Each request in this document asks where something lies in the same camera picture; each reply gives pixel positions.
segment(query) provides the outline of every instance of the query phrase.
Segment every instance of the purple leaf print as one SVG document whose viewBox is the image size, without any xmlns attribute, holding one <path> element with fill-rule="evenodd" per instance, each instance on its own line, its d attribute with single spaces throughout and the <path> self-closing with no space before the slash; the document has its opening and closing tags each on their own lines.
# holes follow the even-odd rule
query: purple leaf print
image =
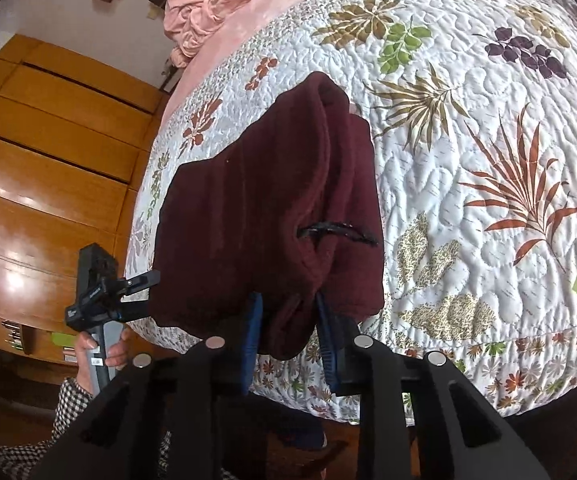
<svg viewBox="0 0 577 480">
<path fill-rule="evenodd" d="M 539 72 L 544 79 L 550 79 L 553 75 L 566 77 L 564 65 L 556 57 L 551 56 L 552 51 L 543 44 L 535 45 L 534 41 L 526 36 L 513 37 L 513 29 L 510 27 L 500 27 L 494 34 L 494 43 L 484 47 L 489 57 L 502 56 L 504 61 L 509 63 L 514 63 L 519 58 L 526 68 Z M 486 38 L 481 34 L 475 36 Z"/>
<path fill-rule="evenodd" d="M 500 27 L 495 31 L 495 37 L 498 41 L 508 41 L 510 37 L 513 35 L 512 28 L 504 28 Z"/>
<path fill-rule="evenodd" d="M 491 43 L 486 45 L 484 50 L 488 53 L 489 56 L 501 56 L 501 54 L 504 52 L 504 47 L 496 43 Z"/>
<path fill-rule="evenodd" d="M 504 53 L 501 55 L 506 61 L 510 61 L 512 63 L 516 62 L 519 55 L 509 46 L 504 49 Z"/>
<path fill-rule="evenodd" d="M 510 41 L 508 41 L 508 44 L 523 50 L 528 50 L 529 48 L 533 47 L 533 42 L 530 41 L 526 36 L 515 36 Z"/>
</svg>

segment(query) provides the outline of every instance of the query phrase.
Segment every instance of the checkered sleeve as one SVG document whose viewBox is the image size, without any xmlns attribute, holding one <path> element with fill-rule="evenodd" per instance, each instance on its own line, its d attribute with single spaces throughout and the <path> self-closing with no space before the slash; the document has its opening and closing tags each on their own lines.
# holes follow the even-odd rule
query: checkered sleeve
<svg viewBox="0 0 577 480">
<path fill-rule="evenodd" d="M 62 383 L 59 390 L 56 417 L 50 440 L 32 446 L 0 446 L 0 469 L 11 480 L 26 480 L 33 466 L 39 462 L 53 443 L 61 437 L 70 423 L 84 411 L 92 396 L 74 378 Z"/>
</svg>

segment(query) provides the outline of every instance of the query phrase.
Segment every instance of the bed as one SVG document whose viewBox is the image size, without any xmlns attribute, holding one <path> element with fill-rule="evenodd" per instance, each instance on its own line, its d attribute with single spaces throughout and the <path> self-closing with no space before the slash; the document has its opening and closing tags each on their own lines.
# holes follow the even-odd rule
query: bed
<svg viewBox="0 0 577 480">
<path fill-rule="evenodd" d="M 178 166 L 219 153 L 316 70 L 373 135 L 385 307 L 361 331 L 410 356 L 443 351 L 505 416 L 575 388 L 575 0 L 251 0 L 203 44 L 171 97 L 126 275 L 152 266 Z M 152 319 L 132 326 L 179 352 L 198 341 Z M 359 418 L 357 398 L 330 393 L 316 335 L 290 361 L 258 356 L 251 390 Z"/>
</svg>

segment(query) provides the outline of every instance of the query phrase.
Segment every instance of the palm leaf print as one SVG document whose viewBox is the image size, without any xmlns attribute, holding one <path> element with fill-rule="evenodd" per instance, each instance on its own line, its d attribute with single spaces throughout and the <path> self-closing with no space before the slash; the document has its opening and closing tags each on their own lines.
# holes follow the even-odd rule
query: palm leaf print
<svg viewBox="0 0 577 480">
<path fill-rule="evenodd" d="M 479 178 L 479 182 L 460 182 L 462 186 L 476 189 L 488 196 L 483 200 L 473 200 L 464 204 L 468 207 L 496 207 L 508 210 L 510 218 L 493 222 L 486 227 L 485 231 L 496 231 L 502 229 L 523 228 L 537 236 L 521 245 L 515 254 L 513 265 L 516 266 L 529 252 L 540 242 L 545 242 L 550 249 L 557 264 L 562 268 L 553 251 L 553 237 L 561 222 L 567 216 L 577 212 L 577 206 L 557 208 L 553 203 L 557 192 L 564 182 L 547 184 L 548 169 L 557 162 L 558 159 L 550 158 L 542 168 L 539 165 L 539 128 L 537 124 L 533 132 L 533 138 L 524 129 L 524 114 L 526 105 L 516 120 L 517 139 L 515 152 L 511 148 L 510 141 L 499 118 L 501 134 L 504 138 L 507 153 L 506 155 L 495 144 L 492 149 L 497 157 L 492 155 L 481 140 L 475 136 L 467 125 L 469 133 L 477 144 L 479 150 L 484 154 L 491 165 L 492 171 L 470 171 L 473 176 Z"/>
<path fill-rule="evenodd" d="M 430 78 L 426 79 L 415 76 L 415 83 L 404 80 L 404 85 L 380 80 L 382 85 L 392 91 L 376 91 L 366 87 L 372 94 L 393 102 L 392 105 L 376 108 L 387 108 L 393 113 L 386 116 L 386 121 L 395 121 L 387 126 L 375 138 L 382 137 L 394 128 L 399 128 L 408 124 L 408 133 L 404 148 L 411 145 L 415 150 L 421 139 L 426 141 L 430 150 L 433 141 L 433 130 L 435 119 L 439 120 L 441 133 L 448 134 L 448 115 L 446 111 L 446 101 L 463 117 L 468 117 L 468 113 L 463 109 L 453 97 L 454 88 L 450 88 L 442 81 L 435 71 L 435 67 L 430 65 Z"/>
</svg>

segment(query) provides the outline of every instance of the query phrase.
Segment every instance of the black strap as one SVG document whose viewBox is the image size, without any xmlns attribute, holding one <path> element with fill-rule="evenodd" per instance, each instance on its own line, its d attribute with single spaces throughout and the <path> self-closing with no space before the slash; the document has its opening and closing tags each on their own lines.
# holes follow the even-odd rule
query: black strap
<svg viewBox="0 0 577 480">
<path fill-rule="evenodd" d="M 317 222 L 307 227 L 300 227 L 297 230 L 297 237 L 303 238 L 306 235 L 337 235 L 345 236 L 353 242 L 360 242 L 377 247 L 379 242 L 372 234 L 366 233 L 354 225 L 344 222 Z"/>
</svg>

